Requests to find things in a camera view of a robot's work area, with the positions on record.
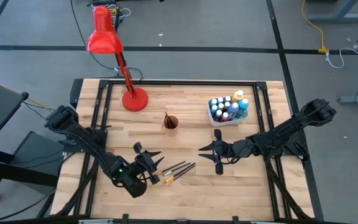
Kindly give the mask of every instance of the blue paint bottle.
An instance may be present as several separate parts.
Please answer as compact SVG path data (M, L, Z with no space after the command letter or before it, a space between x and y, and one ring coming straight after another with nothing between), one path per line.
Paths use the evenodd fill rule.
M232 121L234 119L238 111L239 111L238 103L232 103L229 106L229 108L227 109L227 113L229 113L229 121Z
M216 105L218 103L217 99L212 99L209 101L209 106Z
M214 116L214 114L216 113L217 110L218 110L218 106L212 105L212 107L211 107L211 115L212 115L212 117Z
M242 99L239 101L239 111L237 112L235 118L239 119L239 118L245 118L248 116L248 100L247 99Z

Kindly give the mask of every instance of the paintbrush handle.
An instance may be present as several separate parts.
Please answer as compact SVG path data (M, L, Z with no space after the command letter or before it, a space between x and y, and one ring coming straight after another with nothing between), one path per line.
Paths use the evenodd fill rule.
M174 168L174 167L177 167L177 166L179 166L180 164L182 164L182 163L184 163L184 162L186 162L186 161L180 162L180 163L178 163L178 164L176 164L176 165L173 165L173 166L171 166L171 167L169 167L169 168L166 168L165 170L159 172L158 174L162 174L163 172L166 172L166 171L168 171L168 170L170 170L170 169L172 169L172 168Z
M176 180L177 178L179 178L179 177L181 177L181 176L183 176L184 174L186 174L189 170L191 170L193 167L195 167L196 166L196 164L194 164L194 165L192 165L192 166L190 166L189 168L187 168L186 169L186 171L184 171L183 173L181 173L180 175L178 175L178 176L176 176L176 177L174 177L173 178L173 180Z
M182 173L186 172L191 166L195 165L196 163L192 163L190 164L188 167L184 168L183 170L181 170L179 173L175 174L173 177L177 177L179 175L181 175Z
M190 164L190 163L188 162L188 163L186 163L186 164L183 165L183 166L180 166L180 167L178 167L178 168L176 168L176 169L173 169L173 170L171 170L171 171L169 171L169 172L166 172L166 173L163 174L163 176L166 176L166 175L168 175L168 174L170 174L170 173L172 173L172 172L174 172L174 171L176 171L176 170L178 170L178 169L181 169L181 168L187 166L188 164Z

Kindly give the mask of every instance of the wooden table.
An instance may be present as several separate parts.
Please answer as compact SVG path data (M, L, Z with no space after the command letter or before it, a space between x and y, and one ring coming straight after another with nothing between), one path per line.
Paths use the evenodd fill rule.
M98 83L98 79L85 79L83 82L76 109L82 126L91 124ZM161 181L156 185L149 184L146 193L138 198L132 198L125 189L113 186L100 170L91 216L121 218L122 214L128 213L129 218L141 219L232 220L233 216L238 216L240 220L273 220L267 175L261 157L250 156L237 164L225 166L224 174L218 176L213 162L198 156L198 149L214 139L214 127L207 115L206 101L209 98L233 95L235 91L243 90L249 99L249 115L242 123L219 127L225 141L233 142L259 132L252 88L139 86L149 95L147 107L140 112L125 110L121 96L126 88L123 85L113 86L107 122L111 127L108 128L106 150L132 162L135 156L132 147L139 141L148 151L162 151L155 158L157 160L165 156L159 170L184 160L195 162L196 167L171 186L164 185L165 178L160 176ZM278 125L290 117L285 89L282 82L267 82L267 87L273 120ZM99 111L98 122L101 120L102 109ZM162 126L165 112L179 120L174 136L167 135ZM266 130L269 130L266 114L264 121ZM77 188L83 157L83 154L78 153L64 163L52 214L63 207ZM288 191L305 213L313 216L302 163L294 156L283 156L282 164ZM276 192L283 217L282 198L277 188ZM85 203L82 203L81 210L84 209Z

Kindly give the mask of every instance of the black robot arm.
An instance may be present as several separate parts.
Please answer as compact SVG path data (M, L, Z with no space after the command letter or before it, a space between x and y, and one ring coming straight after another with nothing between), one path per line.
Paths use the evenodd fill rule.
M132 195L132 197L141 196L147 188L144 172L149 173L152 184L156 184L160 179L153 172L157 170L157 165L161 162L152 160L152 157L160 152L142 151L140 143L134 145L136 152L135 161L128 163L123 157L116 156L110 152L106 152L101 147L99 136L95 130L84 128L78 124L78 114L70 107L60 106L47 117L48 127L51 131L64 134L76 141L85 152L88 152L96 160L99 161L100 167L104 174L111 179L115 186L122 184L123 187Z
M262 155L267 165L268 176L272 178L283 196L288 200L297 217L310 218L303 213L302 209L296 204L285 186L281 183L270 162L270 157L281 156L282 147L295 147L299 151L302 151L302 146L297 142L294 142L291 146L287 145L290 137L306 126L322 126L332 121L335 114L336 111L328 105L327 101L315 99L304 105L300 112L295 113L290 119L274 129L247 136L245 139L235 141L234 143L222 141L221 131L215 129L214 135L216 140L199 149L199 151L212 150L212 154L199 155L211 159L215 163L215 172L218 175L223 174L223 165L235 164L240 158L249 157L250 155ZM303 152L305 152L303 160L308 159L306 149Z

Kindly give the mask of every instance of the paint bottle cap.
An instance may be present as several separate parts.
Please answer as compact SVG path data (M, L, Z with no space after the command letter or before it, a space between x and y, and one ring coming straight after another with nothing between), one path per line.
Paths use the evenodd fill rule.
M248 105L248 99L242 99L239 101L239 103L241 104L241 106L247 106Z
M239 90L236 92L237 97L242 97L244 92L242 90Z

